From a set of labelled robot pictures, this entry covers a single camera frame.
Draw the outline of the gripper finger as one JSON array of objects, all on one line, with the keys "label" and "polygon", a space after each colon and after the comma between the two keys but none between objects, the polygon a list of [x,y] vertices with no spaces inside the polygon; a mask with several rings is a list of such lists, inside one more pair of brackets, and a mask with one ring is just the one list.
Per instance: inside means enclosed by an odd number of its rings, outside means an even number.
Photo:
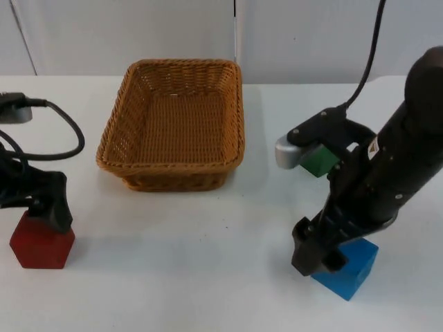
[{"label": "gripper finger", "polygon": [[45,202],[40,197],[28,198],[28,215],[29,216],[43,216],[45,213]]},{"label": "gripper finger", "polygon": [[339,246],[320,247],[322,258],[320,261],[320,271],[322,273],[337,273],[348,262],[348,257],[343,253]]},{"label": "gripper finger", "polygon": [[326,273],[327,269],[322,262],[325,250],[316,238],[316,229],[319,216],[312,220],[303,217],[292,230],[294,251],[291,258],[292,266],[303,276],[317,273]]},{"label": "gripper finger", "polygon": [[65,234],[73,222],[66,197],[67,177],[63,172],[46,172],[45,177],[46,220],[55,231]]}]

